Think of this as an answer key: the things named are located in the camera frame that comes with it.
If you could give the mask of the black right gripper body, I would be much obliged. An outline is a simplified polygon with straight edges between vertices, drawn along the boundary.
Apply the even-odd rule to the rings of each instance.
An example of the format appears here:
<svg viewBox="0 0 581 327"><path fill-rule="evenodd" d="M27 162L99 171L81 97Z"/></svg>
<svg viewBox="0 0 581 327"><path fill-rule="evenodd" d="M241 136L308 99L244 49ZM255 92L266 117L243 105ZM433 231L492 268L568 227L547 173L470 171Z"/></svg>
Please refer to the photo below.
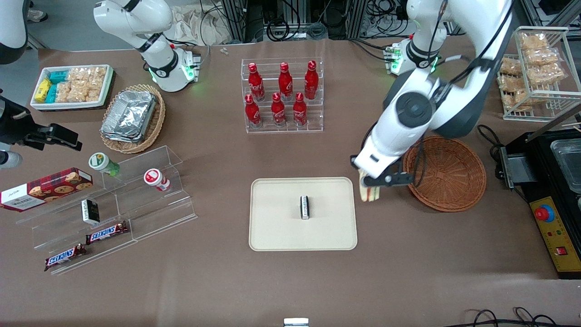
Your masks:
<svg viewBox="0 0 581 327"><path fill-rule="evenodd" d="M30 111L13 101L0 98L0 142L13 145L35 131Z"/></svg>

